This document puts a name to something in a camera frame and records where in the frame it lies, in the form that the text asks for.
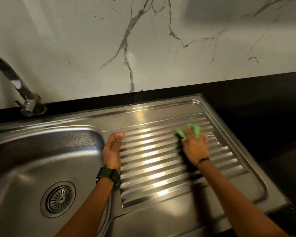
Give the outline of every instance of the faucet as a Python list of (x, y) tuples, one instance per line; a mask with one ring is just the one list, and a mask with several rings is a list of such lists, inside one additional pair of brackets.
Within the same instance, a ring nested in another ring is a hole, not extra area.
[(46, 111), (46, 106), (42, 103), (41, 97), (31, 92), (25, 83), (12, 67), (0, 57), (0, 71), (12, 83), (14, 88), (20, 93), (24, 99), (24, 104), (18, 100), (15, 102), (21, 107), (21, 113), (24, 116), (41, 115)]

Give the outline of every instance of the sink basin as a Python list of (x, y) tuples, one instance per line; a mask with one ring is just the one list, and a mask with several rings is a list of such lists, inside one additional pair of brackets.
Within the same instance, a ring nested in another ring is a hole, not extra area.
[(97, 132), (70, 127), (1, 141), (0, 236), (54, 236), (94, 188), (103, 146)]
[(264, 212), (287, 200), (200, 95), (0, 125), (0, 236), (54, 237), (95, 186), (102, 149), (124, 131), (120, 185), (98, 237), (210, 236), (231, 228), (213, 189), (182, 154), (188, 123), (210, 160)]

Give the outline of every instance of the black bracelet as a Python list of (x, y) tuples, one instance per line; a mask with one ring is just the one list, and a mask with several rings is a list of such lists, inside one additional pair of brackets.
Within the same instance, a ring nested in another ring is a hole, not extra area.
[(205, 161), (205, 160), (208, 160), (208, 157), (206, 157), (206, 158), (203, 158), (203, 159), (200, 159), (200, 161), (199, 161), (199, 162), (196, 164), (196, 166), (195, 166), (195, 167), (197, 167), (199, 163), (201, 163), (202, 161)]

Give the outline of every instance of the drain strainer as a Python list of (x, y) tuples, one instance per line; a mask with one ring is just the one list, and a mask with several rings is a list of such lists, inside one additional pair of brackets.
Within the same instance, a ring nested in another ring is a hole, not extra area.
[(41, 212), (48, 218), (55, 218), (64, 214), (74, 202), (76, 189), (68, 181), (53, 184), (42, 197)]

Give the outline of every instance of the green watch strap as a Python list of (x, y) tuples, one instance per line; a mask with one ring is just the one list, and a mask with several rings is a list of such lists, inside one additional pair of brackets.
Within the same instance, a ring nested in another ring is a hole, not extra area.
[(117, 170), (115, 169), (110, 169), (110, 168), (104, 168), (102, 167), (98, 173), (97, 176), (97, 182), (101, 179), (101, 178), (109, 178), (112, 181), (114, 181), (115, 186), (118, 186), (119, 182), (120, 182), (120, 175), (117, 172)]

